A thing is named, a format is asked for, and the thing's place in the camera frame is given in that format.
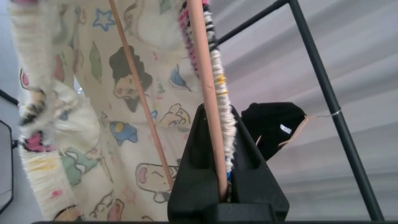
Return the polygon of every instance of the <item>cartoon girl with dark hair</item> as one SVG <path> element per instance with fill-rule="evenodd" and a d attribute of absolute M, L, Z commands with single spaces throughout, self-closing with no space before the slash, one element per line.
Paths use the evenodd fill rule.
<path fill-rule="evenodd" d="M 138 55 L 134 54 L 134 48 L 130 45 L 129 48 L 137 68 L 141 86 L 144 91 L 146 91 L 152 84 L 152 76 L 145 72 L 144 63 L 140 61 Z M 119 48 L 119 50 L 109 58 L 109 65 L 113 71 L 113 94 L 119 99 L 124 99 L 130 111 L 135 113 L 139 102 L 137 83 L 135 83 L 132 77 L 123 47 Z"/>

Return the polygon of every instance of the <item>cartoon print fabric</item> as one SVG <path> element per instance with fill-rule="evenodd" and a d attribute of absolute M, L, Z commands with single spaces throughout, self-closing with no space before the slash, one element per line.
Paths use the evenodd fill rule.
<path fill-rule="evenodd" d="M 137 85 L 175 178 L 193 115 L 203 102 L 178 22 L 182 1 L 117 0 L 116 5 L 140 83 L 133 79 L 108 0 L 58 7 L 52 89 L 31 87 L 37 75 L 19 72 L 21 126 L 39 126 L 45 113 L 50 127 L 26 134 L 23 153 L 54 153 L 63 169 L 57 180 L 66 183 L 36 194 L 49 220 L 167 220 L 171 189 Z M 73 91 L 68 81 L 73 76 L 87 97 Z M 69 192 L 75 199 L 66 199 Z M 60 206 L 44 206 L 55 203 Z"/>

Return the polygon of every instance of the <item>clothes rack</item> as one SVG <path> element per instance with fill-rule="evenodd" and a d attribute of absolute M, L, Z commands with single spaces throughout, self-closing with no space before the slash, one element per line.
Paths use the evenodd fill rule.
<path fill-rule="evenodd" d="M 298 31 L 300 32 L 300 35 L 303 39 L 304 46 L 307 50 L 308 56 L 310 57 L 313 69 L 315 71 L 315 75 L 317 76 L 323 96 L 325 97 L 325 101 L 329 107 L 330 114 L 333 114 L 333 122 L 336 126 L 337 133 L 347 155 L 348 162 L 353 171 L 355 180 L 358 184 L 359 191 L 361 192 L 369 216 L 371 217 L 372 221 L 384 221 L 384 217 L 381 212 L 379 203 L 377 202 L 377 198 L 373 192 L 372 186 L 361 162 L 361 158 L 359 157 L 358 151 L 356 150 L 355 143 L 347 127 L 343 112 L 341 112 L 341 107 L 338 103 L 325 67 L 323 66 L 322 59 L 318 53 L 317 46 L 315 45 L 315 42 L 312 38 L 312 34 L 310 32 L 310 29 L 308 28 L 299 2 L 297 0 L 275 1 L 269 7 L 265 8 L 252 18 L 248 19 L 246 22 L 243 22 L 241 25 L 237 26 L 237 28 L 233 29 L 232 31 L 221 37 L 218 43 L 220 45 L 226 42 L 230 38 L 234 37 L 236 34 L 240 33 L 244 29 L 253 25 L 255 22 L 266 17 L 270 13 L 274 12 L 275 10 L 281 8 L 286 4 L 289 4 L 290 6 L 298 27 Z"/>

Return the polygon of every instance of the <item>black hat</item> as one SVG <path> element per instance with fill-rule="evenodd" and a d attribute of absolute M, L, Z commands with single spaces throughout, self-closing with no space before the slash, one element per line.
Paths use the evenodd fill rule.
<path fill-rule="evenodd" d="M 242 121 L 248 129 L 253 141 L 261 136 L 257 147 L 268 161 L 289 140 L 300 123 L 305 119 L 304 111 L 290 102 L 252 103 L 242 111 Z"/>

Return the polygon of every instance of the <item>wooden dowel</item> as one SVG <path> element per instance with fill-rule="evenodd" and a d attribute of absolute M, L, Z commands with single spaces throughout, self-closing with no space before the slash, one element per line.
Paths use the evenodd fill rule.
<path fill-rule="evenodd" d="M 225 153 L 220 117 L 218 115 L 216 89 L 213 71 L 211 69 L 203 6 L 201 0 L 188 0 L 187 2 L 201 88 L 205 101 L 206 117 L 209 124 L 211 144 L 213 146 L 213 154 L 216 163 L 220 200 L 223 202 L 227 198 L 228 191 Z"/>
<path fill-rule="evenodd" d="M 156 131 L 154 120 L 152 119 L 152 116 L 150 115 L 150 110 L 149 110 L 149 107 L 148 107 L 148 102 L 147 102 L 147 99 L 146 99 L 146 96 L 145 96 L 145 92 L 144 92 L 144 89 L 142 89 L 141 82 L 140 82 L 140 79 L 139 79 L 139 75 L 138 75 L 138 72 L 137 72 L 137 68 L 136 68 L 136 65 L 134 64 L 134 61 L 132 59 L 131 51 L 130 51 L 130 48 L 129 48 L 129 44 L 127 43 L 126 36 L 124 35 L 124 31 L 123 31 L 122 23 L 120 22 L 120 17 L 119 17 L 119 14 L 118 14 L 118 10 L 116 9 L 116 5 L 114 3 L 114 0 L 109 0 L 109 4 L 111 5 L 111 10 L 112 10 L 112 13 L 113 13 L 114 21 L 116 23 L 116 27 L 118 28 L 120 39 L 122 40 L 124 53 L 126 53 L 126 57 L 127 57 L 127 61 L 129 63 L 129 66 L 130 66 L 132 77 L 134 78 L 134 81 L 136 83 L 138 94 L 139 94 L 139 98 L 141 100 L 142 106 L 144 107 L 145 116 L 147 117 L 147 120 L 148 120 L 148 123 L 149 123 L 149 129 L 150 129 L 150 131 L 152 133 L 152 136 L 154 138 L 154 142 L 155 142 L 155 146 L 156 146 L 156 149 L 157 149 L 157 153 L 159 154 L 160 161 L 162 163 L 162 167 L 163 167 L 164 172 L 166 174 L 167 182 L 169 183 L 170 189 L 173 189 L 174 181 L 173 181 L 172 175 L 170 173 L 169 165 L 167 165 L 167 160 L 166 160 L 166 157 L 164 155 L 162 144 L 160 143 L 159 136 L 157 135 L 157 131 Z"/>

